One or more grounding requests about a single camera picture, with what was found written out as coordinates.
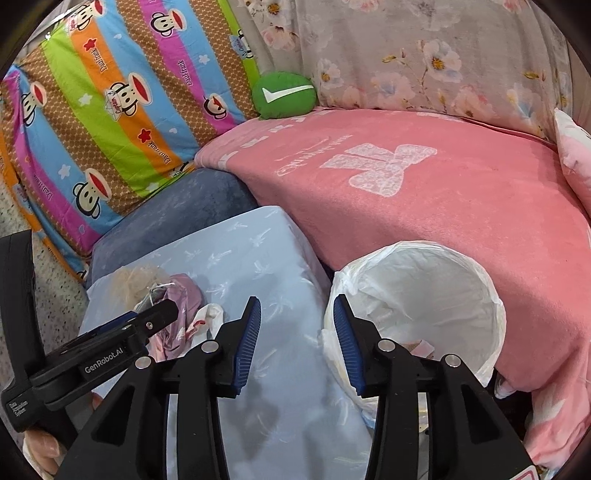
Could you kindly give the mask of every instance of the white check mark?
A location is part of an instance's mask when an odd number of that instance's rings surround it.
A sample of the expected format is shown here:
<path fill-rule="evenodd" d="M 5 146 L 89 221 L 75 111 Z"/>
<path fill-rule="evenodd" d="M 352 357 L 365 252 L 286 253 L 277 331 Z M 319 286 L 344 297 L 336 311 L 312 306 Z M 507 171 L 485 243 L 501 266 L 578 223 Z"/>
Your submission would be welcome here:
<path fill-rule="evenodd" d="M 286 90 L 279 90 L 278 92 L 270 92 L 266 88 L 263 88 L 262 92 L 265 95 L 265 100 L 267 103 L 274 102 L 275 100 L 279 100 L 285 96 L 291 95 L 292 93 L 301 92 L 302 90 L 309 90 L 314 88 L 313 85 L 302 85 L 299 87 L 288 88 Z"/>

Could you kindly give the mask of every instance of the light blue bedsheet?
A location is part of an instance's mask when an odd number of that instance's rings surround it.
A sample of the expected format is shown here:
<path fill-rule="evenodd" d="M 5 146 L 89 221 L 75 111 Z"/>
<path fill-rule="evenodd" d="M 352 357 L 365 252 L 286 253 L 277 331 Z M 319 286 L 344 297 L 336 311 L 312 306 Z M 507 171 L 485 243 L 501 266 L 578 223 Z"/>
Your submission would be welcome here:
<path fill-rule="evenodd" d="M 361 480 L 371 436 L 324 360 L 318 334 L 330 283 L 310 244 L 278 207 L 264 207 L 192 233 L 131 265 L 186 273 L 204 300 L 241 317 L 251 295 L 262 325 L 242 394 L 219 401 L 232 480 Z M 113 274 L 89 290 L 82 332 L 124 312 Z M 99 393 L 110 388 L 105 384 Z M 176 479 L 176 402 L 168 428 L 168 480 Z"/>

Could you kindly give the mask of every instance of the pink fleece blanket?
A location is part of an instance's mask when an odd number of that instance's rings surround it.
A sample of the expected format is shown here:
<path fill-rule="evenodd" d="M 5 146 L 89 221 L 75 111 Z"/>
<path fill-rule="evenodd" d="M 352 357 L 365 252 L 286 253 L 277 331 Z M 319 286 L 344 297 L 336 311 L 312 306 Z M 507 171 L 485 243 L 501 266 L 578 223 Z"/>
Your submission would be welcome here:
<path fill-rule="evenodd" d="M 551 148 L 431 113 L 318 111 L 250 120 L 196 163 L 283 207 L 334 269 L 416 239 L 481 263 L 507 312 L 497 368 L 534 392 L 528 451 L 569 457 L 591 423 L 591 231 Z"/>

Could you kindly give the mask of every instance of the metal screw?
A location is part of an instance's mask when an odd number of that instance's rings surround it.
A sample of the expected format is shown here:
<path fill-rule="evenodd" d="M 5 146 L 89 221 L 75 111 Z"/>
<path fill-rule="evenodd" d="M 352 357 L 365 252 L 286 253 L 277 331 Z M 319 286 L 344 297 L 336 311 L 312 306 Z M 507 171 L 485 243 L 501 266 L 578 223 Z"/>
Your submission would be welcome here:
<path fill-rule="evenodd" d="M 152 359 L 149 356 L 141 356 L 135 361 L 135 367 L 143 370 L 152 364 Z"/>
<path fill-rule="evenodd" d="M 220 348 L 220 346 L 215 340 L 209 340 L 201 346 L 201 350 L 205 353 L 214 353 L 218 348 Z"/>
<path fill-rule="evenodd" d="M 396 343 L 388 339 L 380 340 L 378 342 L 378 348 L 382 352 L 392 352 L 396 348 Z"/>
<path fill-rule="evenodd" d="M 447 363 L 450 367 L 457 368 L 462 364 L 462 360 L 457 355 L 447 355 L 445 357 L 445 363 Z"/>

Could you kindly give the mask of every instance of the speckled floor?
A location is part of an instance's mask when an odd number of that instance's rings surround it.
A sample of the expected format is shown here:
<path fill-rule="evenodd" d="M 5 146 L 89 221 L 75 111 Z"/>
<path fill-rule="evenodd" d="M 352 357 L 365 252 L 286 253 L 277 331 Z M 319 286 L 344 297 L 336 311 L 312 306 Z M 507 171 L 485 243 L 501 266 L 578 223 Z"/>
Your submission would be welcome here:
<path fill-rule="evenodd" d="M 27 228 L 26 221 L 0 177 L 0 237 Z M 33 236 L 33 257 L 37 276 L 37 319 L 48 352 L 78 334 L 88 299 L 84 288 L 61 267 L 36 236 Z M 11 372 L 4 334 L 0 330 L 1 386 L 6 385 Z"/>

